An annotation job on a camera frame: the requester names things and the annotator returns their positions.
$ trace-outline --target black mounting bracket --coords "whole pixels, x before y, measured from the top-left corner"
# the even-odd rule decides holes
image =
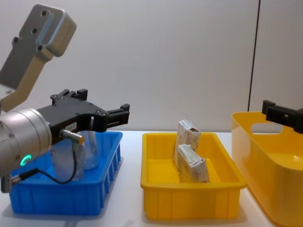
[[[303,109],[294,110],[264,100],[262,113],[266,115],[267,121],[291,127],[294,131],[303,133]]]
[[[120,106],[120,109],[105,111],[87,102],[87,94],[86,89],[77,92],[66,89],[51,96],[51,105],[37,110],[49,123],[52,144],[62,140],[59,136],[61,129],[72,132],[85,130],[104,132],[107,128],[128,123],[129,104]]]

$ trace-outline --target basket handle hole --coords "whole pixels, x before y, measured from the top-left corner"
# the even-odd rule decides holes
[[[255,123],[250,130],[253,134],[280,134],[283,129],[281,124],[277,123]]]

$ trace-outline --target green indicator light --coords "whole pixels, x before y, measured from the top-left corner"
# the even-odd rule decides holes
[[[28,160],[28,159],[32,159],[32,156],[31,155],[25,155],[24,158],[22,159],[22,161],[20,162],[20,165],[24,166],[27,163],[26,160]]]

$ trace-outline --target white wall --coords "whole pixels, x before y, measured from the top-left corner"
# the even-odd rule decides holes
[[[262,0],[250,110],[303,107],[303,1]]]
[[[0,65],[34,0],[0,1]],[[78,28],[66,53],[45,65],[21,106],[89,90],[105,109],[131,105],[120,129],[175,130],[184,118],[229,131],[246,111],[257,0],[40,0],[65,9]]]

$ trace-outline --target white table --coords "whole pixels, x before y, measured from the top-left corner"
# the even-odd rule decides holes
[[[123,161],[99,216],[74,217],[14,214],[8,194],[0,193],[0,227],[151,227],[151,226],[274,226],[252,198],[248,189],[241,191],[239,216],[234,220],[149,221],[143,211],[143,190],[140,187],[142,134],[146,131],[123,131]],[[232,134],[217,133],[229,154]]]

